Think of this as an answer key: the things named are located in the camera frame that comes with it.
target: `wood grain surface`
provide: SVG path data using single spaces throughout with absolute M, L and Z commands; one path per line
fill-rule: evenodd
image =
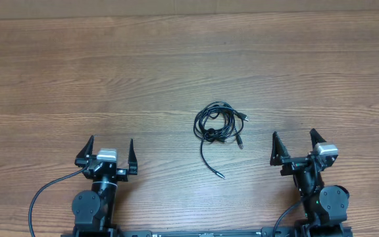
M 192 133 L 216 100 L 250 117 L 243 150 L 205 147 L 226 180 Z M 351 193 L 346 225 L 379 236 L 379 11 L 0 21 L 0 236 L 29 236 L 33 195 L 77 170 L 91 134 L 123 167 L 134 139 L 139 174 L 114 215 L 124 230 L 271 226 L 299 199 L 269 166 L 272 133 L 306 155 L 311 128 L 340 149 L 322 175 Z M 72 198 L 90 186 L 80 175 L 44 191 L 37 236 L 70 232 Z

